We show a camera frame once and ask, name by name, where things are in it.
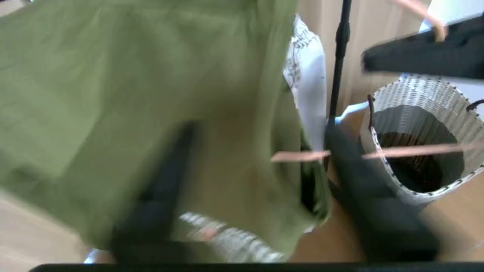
black pole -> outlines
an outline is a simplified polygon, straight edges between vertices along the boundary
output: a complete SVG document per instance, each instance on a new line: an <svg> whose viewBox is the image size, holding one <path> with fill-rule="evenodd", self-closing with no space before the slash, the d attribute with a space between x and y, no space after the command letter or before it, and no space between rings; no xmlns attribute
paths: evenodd
<svg viewBox="0 0 484 272"><path fill-rule="evenodd" d="M340 96L341 72L343 71L343 60L346 54L346 46L349 41L349 12L351 10L352 0L343 0L341 10L341 20L336 32L336 60L334 62L333 89L331 90L330 115L328 125L334 125L336 110L338 106L338 97ZM329 159L324 160L324 168L327 170Z"/></svg>

wicker basket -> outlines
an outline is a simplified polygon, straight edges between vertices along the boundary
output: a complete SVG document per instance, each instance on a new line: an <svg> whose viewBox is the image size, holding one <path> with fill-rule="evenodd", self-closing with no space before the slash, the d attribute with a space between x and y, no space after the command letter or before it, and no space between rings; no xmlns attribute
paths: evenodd
<svg viewBox="0 0 484 272"><path fill-rule="evenodd" d="M467 144L484 140L484 124L476 104L448 82L429 76L408 76L369 96L371 110L361 127L366 153L383 147L423 144ZM484 170L484 152L468 150L435 156L376 159L376 167L404 201L433 201L470 181Z"/></svg>

white woven basket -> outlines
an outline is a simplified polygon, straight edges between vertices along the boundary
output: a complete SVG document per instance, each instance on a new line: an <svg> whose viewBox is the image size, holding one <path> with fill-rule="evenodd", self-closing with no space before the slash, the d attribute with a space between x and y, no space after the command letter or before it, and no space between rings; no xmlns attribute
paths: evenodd
<svg viewBox="0 0 484 272"><path fill-rule="evenodd" d="M374 113L367 111L360 131L361 144L366 153L381 152L382 146L449 142L467 144L484 140L484 124L479 114L475 110L468 110L469 100L440 78L400 78L380 88L373 98ZM402 179L402 175L398 173L403 172L400 169L396 175L395 164L391 162L382 157L375 160L375 165L384 173L388 185L399 197L412 204L422 204L455 190L482 172L484 152L469 150L432 157L407 158L406 163L413 163L420 172L429 170L425 168L430 165L437 165L441 170L442 184L428 191L415 190L413 185L409 187L400 181L399 177ZM427 175L429 180L436 178L430 175Z"/></svg>

wooden floor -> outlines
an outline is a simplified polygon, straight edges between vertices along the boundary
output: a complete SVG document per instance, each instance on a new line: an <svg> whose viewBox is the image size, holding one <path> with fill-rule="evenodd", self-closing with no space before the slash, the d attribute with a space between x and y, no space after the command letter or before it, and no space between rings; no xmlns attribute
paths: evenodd
<svg viewBox="0 0 484 272"><path fill-rule="evenodd" d="M359 127L360 116L348 126ZM445 237L443 261L484 261L484 175L439 199L422 216ZM0 193L0 271L26 271L37 264L81 262L87 249L74 233ZM304 235L293 262L363 261L351 221L334 201L330 220Z"/></svg>

green garment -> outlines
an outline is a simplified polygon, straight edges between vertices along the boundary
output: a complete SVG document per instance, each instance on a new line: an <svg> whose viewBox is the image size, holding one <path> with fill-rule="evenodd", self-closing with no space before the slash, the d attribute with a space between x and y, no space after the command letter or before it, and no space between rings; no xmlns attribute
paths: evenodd
<svg viewBox="0 0 484 272"><path fill-rule="evenodd" d="M197 120L178 213L290 254L329 210L319 164L308 212L300 165L270 162L300 148L281 75L296 4L38 0L0 18L0 185L102 248L180 125Z"/></svg>

